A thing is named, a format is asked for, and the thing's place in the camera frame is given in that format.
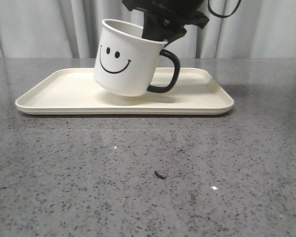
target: mug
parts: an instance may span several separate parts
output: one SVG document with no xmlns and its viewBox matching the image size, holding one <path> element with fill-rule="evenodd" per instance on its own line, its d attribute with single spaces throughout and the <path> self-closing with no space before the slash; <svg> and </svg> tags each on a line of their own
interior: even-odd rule
<svg viewBox="0 0 296 237">
<path fill-rule="evenodd" d="M 167 40 L 141 38 L 141 26 L 114 19 L 104 19 L 94 79 L 104 89 L 122 96 L 140 96 L 147 91 L 165 93 L 173 88 L 180 72 L 175 54 L 163 49 Z M 174 73 L 167 86 L 150 85 L 160 55 L 174 64 Z"/>
</svg>

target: black handle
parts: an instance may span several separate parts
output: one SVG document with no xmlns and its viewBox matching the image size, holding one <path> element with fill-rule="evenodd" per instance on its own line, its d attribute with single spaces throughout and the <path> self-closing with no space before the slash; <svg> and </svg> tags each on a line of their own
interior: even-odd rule
<svg viewBox="0 0 296 237">
<path fill-rule="evenodd" d="M 147 91 L 154 92 L 154 93 L 165 93 L 165 92 L 168 92 L 169 90 L 171 90 L 178 80 L 179 73 L 180 73 L 180 67 L 181 67 L 180 60 L 178 59 L 178 57 L 174 53 L 163 49 L 160 51 L 160 55 L 169 58 L 173 62 L 174 72 L 173 72 L 173 76 L 172 76 L 172 79 L 171 79 L 171 82 L 169 85 L 167 85 L 167 86 L 155 86 L 155 85 L 148 86 Z"/>
</svg>

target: tray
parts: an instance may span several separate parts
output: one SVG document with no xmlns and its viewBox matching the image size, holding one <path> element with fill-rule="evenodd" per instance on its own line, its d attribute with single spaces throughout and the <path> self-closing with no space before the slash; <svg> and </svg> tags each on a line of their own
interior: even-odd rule
<svg viewBox="0 0 296 237">
<path fill-rule="evenodd" d="M 204 70 L 181 68 L 174 88 L 164 94 L 147 92 L 123 97 L 101 88 L 93 79 L 93 68 L 67 68 L 54 72 L 15 105 L 31 115 L 219 115 L 234 101 Z M 157 68 L 152 84 L 165 85 L 173 68 Z"/>
</svg>

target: cable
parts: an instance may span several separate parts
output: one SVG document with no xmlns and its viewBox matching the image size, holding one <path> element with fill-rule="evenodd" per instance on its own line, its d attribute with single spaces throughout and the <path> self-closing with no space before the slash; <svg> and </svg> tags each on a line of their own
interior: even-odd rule
<svg viewBox="0 0 296 237">
<path fill-rule="evenodd" d="M 238 0 L 238 3 L 237 3 L 237 5 L 236 5 L 235 9 L 234 9 L 234 10 L 232 11 L 232 13 L 229 14 L 229 15 L 220 15 L 220 14 L 217 14 L 216 12 L 214 12 L 214 11 L 212 10 L 211 5 L 210 5 L 209 2 L 210 2 L 210 0 L 208 0 L 207 7 L 208 7 L 209 12 L 210 12 L 212 15 L 214 15 L 214 16 L 216 16 L 216 17 L 219 17 L 219 18 L 227 18 L 227 17 L 233 15 L 233 14 L 237 11 L 237 9 L 238 9 L 238 7 L 239 7 L 239 5 L 240 5 L 240 3 L 241 3 L 241 0 Z"/>
</svg>

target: curtain fold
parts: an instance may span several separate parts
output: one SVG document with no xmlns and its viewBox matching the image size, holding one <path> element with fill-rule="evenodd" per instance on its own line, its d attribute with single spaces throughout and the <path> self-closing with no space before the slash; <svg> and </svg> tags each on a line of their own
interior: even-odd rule
<svg viewBox="0 0 296 237">
<path fill-rule="evenodd" d="M 229 14 L 238 0 L 211 0 Z M 242 0 L 229 18 L 211 15 L 204 29 L 167 48 L 179 58 L 296 58 L 296 0 Z M 104 18 L 143 25 L 121 0 L 0 0 L 0 57 L 94 58 Z"/>
</svg>

